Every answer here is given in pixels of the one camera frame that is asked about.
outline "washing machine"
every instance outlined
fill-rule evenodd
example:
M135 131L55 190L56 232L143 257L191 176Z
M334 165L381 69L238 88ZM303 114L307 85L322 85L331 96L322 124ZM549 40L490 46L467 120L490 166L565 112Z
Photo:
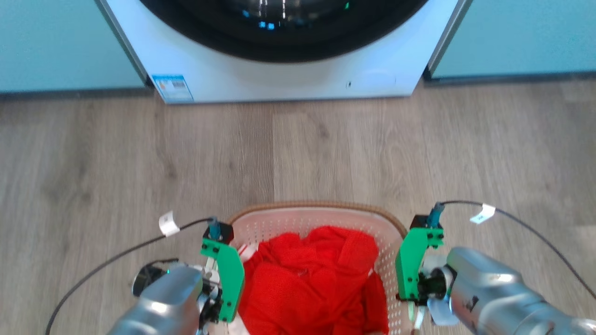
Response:
M458 0L102 0L166 103L411 95Z

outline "laundry basket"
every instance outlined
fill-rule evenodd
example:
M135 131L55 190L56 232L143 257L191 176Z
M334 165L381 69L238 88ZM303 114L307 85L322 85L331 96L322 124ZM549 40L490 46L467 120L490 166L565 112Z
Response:
M234 227L232 245L259 243L285 232L295 232L306 237L311 230L321 226L335 226L360 230L374 237L379 257L375 271L383 280L387 296L389 334L410 334L414 325L408 316L408 304L396 299L398 284L395 274L395 257L402 244L406 229L386 211L358 204L335 202L288 202L250 207L228 221ZM210 334L228 334L221 324Z

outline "washing machine door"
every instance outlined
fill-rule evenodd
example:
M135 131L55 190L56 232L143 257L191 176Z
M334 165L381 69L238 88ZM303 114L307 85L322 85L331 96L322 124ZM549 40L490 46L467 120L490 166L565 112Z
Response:
M179 33L250 60L315 61L370 44L427 0L140 0Z

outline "brown basket rim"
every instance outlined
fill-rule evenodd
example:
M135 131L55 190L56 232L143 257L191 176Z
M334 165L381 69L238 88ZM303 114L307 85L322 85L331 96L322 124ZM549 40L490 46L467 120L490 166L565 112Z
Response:
M240 217L253 213L259 212L261 210L268 210L268 209L281 209L281 208L288 208L288 207L319 207L319 208L342 208L342 209L352 209L352 210L360 210L362 212L370 212L377 215L382 216L384 219L387 219L391 224L398 230L399 234L401 235L402 239L406 237L408 231L403 226L400 220L398 220L393 214L389 213L388 211L376 207L370 206L367 204L359 204L359 203L348 203L348 202L341 202L341 201L277 201L273 203L266 203L266 204L257 204L252 205L249 207L244 208L243 210L237 212L232 216L228 223L233 225L236 220Z

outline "red cloth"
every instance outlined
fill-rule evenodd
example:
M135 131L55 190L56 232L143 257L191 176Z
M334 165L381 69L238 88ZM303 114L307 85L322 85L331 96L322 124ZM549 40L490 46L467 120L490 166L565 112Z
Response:
M377 256L372 237L336 227L262 242L238 312L251 335L387 334L383 282L368 275Z

